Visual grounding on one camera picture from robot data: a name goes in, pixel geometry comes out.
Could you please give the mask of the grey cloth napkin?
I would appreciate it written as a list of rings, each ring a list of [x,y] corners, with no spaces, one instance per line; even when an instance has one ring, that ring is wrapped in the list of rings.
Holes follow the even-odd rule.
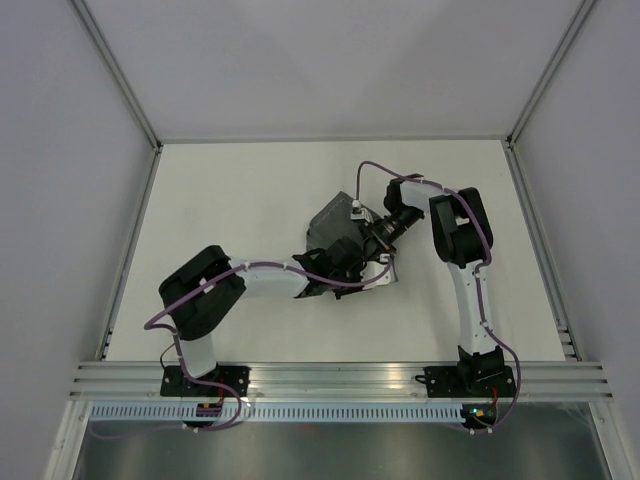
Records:
[[[350,219],[351,203],[353,200],[354,198],[348,194],[339,192],[311,219],[306,232],[308,253],[314,253],[318,260],[322,260],[325,250],[340,238],[349,238],[355,241],[362,247],[363,252],[363,230],[367,224],[353,222]],[[370,211],[374,221],[383,218],[376,212]]]

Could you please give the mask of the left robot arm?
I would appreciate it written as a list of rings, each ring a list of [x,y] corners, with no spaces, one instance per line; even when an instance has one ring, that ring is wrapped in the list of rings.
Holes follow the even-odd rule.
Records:
[[[184,385],[198,396],[216,389],[213,332],[239,300],[307,298],[329,291],[340,297],[362,289],[365,267],[362,248],[346,237],[258,266],[226,255],[219,245],[204,248],[159,286],[164,307],[179,304],[169,316],[186,366]]]

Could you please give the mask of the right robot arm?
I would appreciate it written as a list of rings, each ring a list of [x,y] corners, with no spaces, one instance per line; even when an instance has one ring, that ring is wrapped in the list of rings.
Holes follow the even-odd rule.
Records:
[[[504,352],[492,329],[485,268],[492,260],[493,233],[477,189],[452,191],[434,182],[397,178],[387,186],[388,215],[374,220],[357,200],[351,218],[364,235],[366,258],[393,255],[394,242],[417,221],[429,218],[439,259],[451,274],[460,318],[459,388],[478,395],[504,371]]]

